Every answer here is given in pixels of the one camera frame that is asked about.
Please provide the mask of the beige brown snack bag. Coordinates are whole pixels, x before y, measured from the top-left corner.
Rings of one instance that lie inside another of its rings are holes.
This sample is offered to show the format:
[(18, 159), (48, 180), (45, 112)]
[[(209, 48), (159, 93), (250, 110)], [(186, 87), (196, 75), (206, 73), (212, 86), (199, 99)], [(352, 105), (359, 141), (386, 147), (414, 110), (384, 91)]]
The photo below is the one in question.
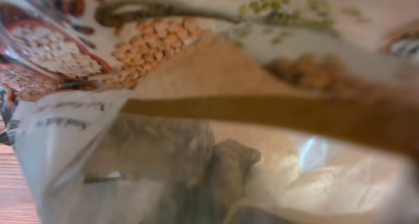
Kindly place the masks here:
[(41, 223), (417, 223), (418, 0), (1, 0)]

